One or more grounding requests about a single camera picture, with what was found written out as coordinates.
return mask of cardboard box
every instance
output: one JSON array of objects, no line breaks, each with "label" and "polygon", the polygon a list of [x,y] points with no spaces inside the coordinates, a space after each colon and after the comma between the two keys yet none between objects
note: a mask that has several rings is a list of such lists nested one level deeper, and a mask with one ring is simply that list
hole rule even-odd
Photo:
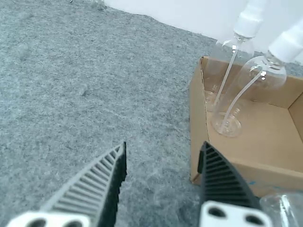
[{"label": "cardboard box", "polygon": [[303,191],[303,79],[289,76],[281,89],[258,94],[256,100],[270,97],[270,104],[247,101],[253,117],[242,120],[239,137],[227,138],[213,129],[212,113],[205,108],[204,87],[211,89],[211,79],[203,76],[207,60],[199,61],[190,83],[191,181],[200,184],[197,165],[206,140],[238,169],[256,196]]}]

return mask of bottle cap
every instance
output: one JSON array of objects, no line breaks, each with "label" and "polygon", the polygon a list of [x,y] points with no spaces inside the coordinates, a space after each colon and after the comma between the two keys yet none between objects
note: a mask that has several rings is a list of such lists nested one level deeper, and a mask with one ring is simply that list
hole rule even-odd
[{"label": "bottle cap", "polygon": [[243,37],[253,38],[263,22],[263,12],[268,0],[250,0],[240,13],[233,31]]},{"label": "bottle cap", "polygon": [[303,50],[303,18],[275,39],[268,50],[280,61],[291,62]]}]

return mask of white wall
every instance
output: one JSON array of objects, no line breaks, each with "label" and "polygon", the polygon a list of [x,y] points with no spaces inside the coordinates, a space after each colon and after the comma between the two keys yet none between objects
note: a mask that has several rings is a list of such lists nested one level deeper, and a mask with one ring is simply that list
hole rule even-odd
[{"label": "white wall", "polygon": [[[219,39],[232,32],[247,0],[105,0],[113,8],[143,14],[174,27]],[[264,23],[254,39],[257,51],[303,16],[303,0],[270,0]],[[297,59],[303,64],[303,54]]]}]

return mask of plastic bottle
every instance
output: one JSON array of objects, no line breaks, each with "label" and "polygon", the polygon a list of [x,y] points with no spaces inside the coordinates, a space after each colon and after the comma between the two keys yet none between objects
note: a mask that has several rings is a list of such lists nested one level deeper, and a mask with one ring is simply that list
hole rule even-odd
[{"label": "plastic bottle", "polygon": [[262,13],[267,3],[268,0],[250,0],[234,26],[234,36],[229,40],[216,42],[204,70],[204,80],[208,80],[205,84],[211,84],[205,92],[209,112],[218,102],[231,69],[237,73],[233,65],[243,66],[254,56],[252,38],[256,36],[263,22]]},{"label": "plastic bottle", "polygon": [[287,78],[285,64],[291,62],[302,50],[303,18],[283,32],[269,46],[264,56],[253,58],[242,67],[215,107],[211,120],[215,130],[227,137],[239,135],[239,119],[245,117],[245,99],[254,100],[254,96],[260,92],[281,87]]},{"label": "plastic bottle", "polygon": [[303,226],[303,194],[284,192],[264,196],[260,205],[267,213],[274,227],[301,227]]}]

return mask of mounting hole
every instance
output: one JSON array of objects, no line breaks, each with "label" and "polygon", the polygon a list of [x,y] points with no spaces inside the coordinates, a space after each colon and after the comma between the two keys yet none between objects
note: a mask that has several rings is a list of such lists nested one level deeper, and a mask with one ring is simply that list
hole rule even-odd
[{"label": "mounting hole", "polygon": [[82,223],[79,221],[71,221],[67,223],[64,227],[82,227]]},{"label": "mounting hole", "polygon": [[44,227],[44,226],[46,226],[46,221],[42,218],[33,220],[27,225],[27,227]]},{"label": "mounting hole", "polygon": [[259,219],[256,216],[253,216],[253,215],[246,216],[245,220],[249,223],[252,223],[252,224],[255,224],[255,225],[258,225],[258,226],[264,225],[264,223],[261,219]]},{"label": "mounting hole", "polygon": [[213,215],[213,216],[216,216],[216,217],[219,217],[219,218],[224,218],[226,217],[225,213],[219,209],[219,208],[216,208],[216,207],[212,207],[208,210],[208,213],[210,215]]}]

